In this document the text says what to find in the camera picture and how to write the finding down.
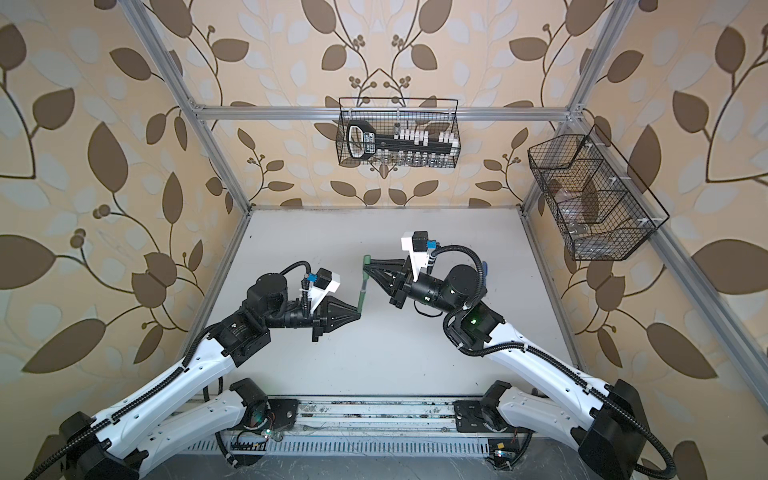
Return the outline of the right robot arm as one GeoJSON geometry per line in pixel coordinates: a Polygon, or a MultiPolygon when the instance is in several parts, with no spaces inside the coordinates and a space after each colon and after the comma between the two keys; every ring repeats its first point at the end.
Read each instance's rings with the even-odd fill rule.
{"type": "Polygon", "coordinates": [[[411,299],[443,312],[443,333],[459,353],[489,358],[541,391],[535,397],[495,382],[484,398],[491,429],[545,435],[576,450],[603,479],[675,476],[672,456],[651,432],[637,390],[564,363],[488,307],[484,263],[471,249],[449,245],[402,260],[371,259],[363,270],[396,307],[411,299]]]}

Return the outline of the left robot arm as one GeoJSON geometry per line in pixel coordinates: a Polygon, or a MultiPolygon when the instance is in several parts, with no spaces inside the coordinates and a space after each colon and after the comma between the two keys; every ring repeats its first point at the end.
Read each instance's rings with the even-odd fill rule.
{"type": "Polygon", "coordinates": [[[268,397],[248,379],[188,411],[178,409],[264,348],[274,329],[307,328],[317,341],[359,320],[358,306],[334,298],[339,284],[338,275],[320,269],[305,274],[299,297],[290,299],[284,272],[260,276],[238,309],[205,327],[164,373],[94,416],[68,418],[60,427],[66,443],[54,469],[65,479],[142,479],[223,430],[271,428],[268,397]]]}

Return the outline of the green pen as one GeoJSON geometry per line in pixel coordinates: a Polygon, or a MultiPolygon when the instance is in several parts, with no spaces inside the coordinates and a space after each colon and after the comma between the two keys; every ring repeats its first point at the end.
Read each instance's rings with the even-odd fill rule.
{"type": "Polygon", "coordinates": [[[367,293],[368,279],[369,279],[369,277],[367,275],[363,276],[362,283],[361,283],[361,288],[360,288],[360,291],[359,291],[357,311],[360,314],[362,314],[363,308],[364,308],[364,303],[365,303],[365,298],[366,298],[366,293],[367,293]]]}

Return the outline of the green pen cap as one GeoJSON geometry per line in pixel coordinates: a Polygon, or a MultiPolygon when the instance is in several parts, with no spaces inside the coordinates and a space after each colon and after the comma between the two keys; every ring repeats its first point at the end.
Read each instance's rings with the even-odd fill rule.
{"type": "Polygon", "coordinates": [[[366,254],[363,257],[363,279],[367,281],[370,278],[369,265],[371,264],[371,256],[366,254]]]}

